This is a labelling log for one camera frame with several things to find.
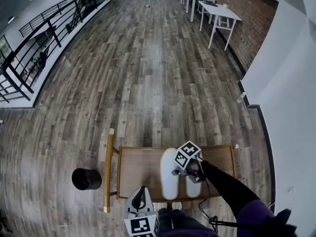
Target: wooden floor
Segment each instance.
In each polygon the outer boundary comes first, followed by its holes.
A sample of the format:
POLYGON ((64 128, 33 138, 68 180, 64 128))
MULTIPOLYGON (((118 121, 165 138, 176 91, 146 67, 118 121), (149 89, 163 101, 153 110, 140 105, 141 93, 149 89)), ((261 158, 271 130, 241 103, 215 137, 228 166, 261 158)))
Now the wooden floor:
MULTIPOLYGON (((199 23, 178 0, 113 0, 69 45, 34 109, 0 110, 0 209, 16 236, 126 235, 124 201, 105 214, 103 185, 79 191, 71 181, 77 167, 103 173, 110 127, 117 146, 239 144, 238 179, 270 205, 258 114, 236 102, 240 73, 217 34, 207 49, 210 27, 200 33, 199 23)), ((206 224, 198 202, 183 207, 206 224)), ((204 208, 233 219, 220 197, 204 208)))

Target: purple shirt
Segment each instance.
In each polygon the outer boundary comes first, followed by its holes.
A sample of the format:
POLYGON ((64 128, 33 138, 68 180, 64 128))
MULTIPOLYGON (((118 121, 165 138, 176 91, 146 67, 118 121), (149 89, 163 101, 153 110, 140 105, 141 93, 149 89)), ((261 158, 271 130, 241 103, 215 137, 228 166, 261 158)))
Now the purple shirt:
MULTIPOLYGON (((261 200, 254 200, 248 203, 238 214, 237 222, 245 224, 261 224, 267 217, 273 217, 273 213, 261 200)), ((162 237, 218 237, 212 229, 174 229, 170 232, 162 233, 162 237)), ((238 237, 252 237, 254 232, 249 229, 237 229, 238 237)))

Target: jeans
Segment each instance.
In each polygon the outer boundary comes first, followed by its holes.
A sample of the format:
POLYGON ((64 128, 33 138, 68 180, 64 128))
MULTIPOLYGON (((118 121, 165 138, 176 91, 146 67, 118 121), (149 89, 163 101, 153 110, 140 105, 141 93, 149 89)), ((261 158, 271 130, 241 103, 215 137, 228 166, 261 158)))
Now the jeans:
POLYGON ((208 229, 201 223, 199 223, 197 220, 186 216, 182 211, 180 210, 173 210, 169 212, 166 208, 162 208, 158 212, 158 220, 159 220, 159 231, 158 236, 161 233, 169 232, 172 230, 172 224, 173 222, 173 228, 174 229, 208 229))

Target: brick wall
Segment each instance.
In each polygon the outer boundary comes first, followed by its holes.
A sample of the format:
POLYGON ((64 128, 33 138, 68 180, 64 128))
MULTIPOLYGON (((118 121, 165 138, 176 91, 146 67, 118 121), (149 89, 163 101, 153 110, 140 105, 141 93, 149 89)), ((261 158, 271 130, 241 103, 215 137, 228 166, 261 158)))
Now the brick wall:
MULTIPOLYGON (((228 4, 229 8, 242 19, 242 22, 236 22, 230 45, 244 70, 247 71, 268 33, 278 2, 275 0, 217 0, 216 3, 228 4)), ((220 31, 227 39, 229 31, 220 31)))

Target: black trash can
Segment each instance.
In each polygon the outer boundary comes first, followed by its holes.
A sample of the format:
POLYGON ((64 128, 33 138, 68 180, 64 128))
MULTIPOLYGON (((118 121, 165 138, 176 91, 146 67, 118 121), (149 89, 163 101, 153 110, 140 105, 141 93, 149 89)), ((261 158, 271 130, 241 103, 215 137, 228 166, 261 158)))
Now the black trash can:
POLYGON ((102 178, 98 171, 93 169, 77 168, 72 175, 74 186, 81 191, 96 190, 102 184, 102 178))

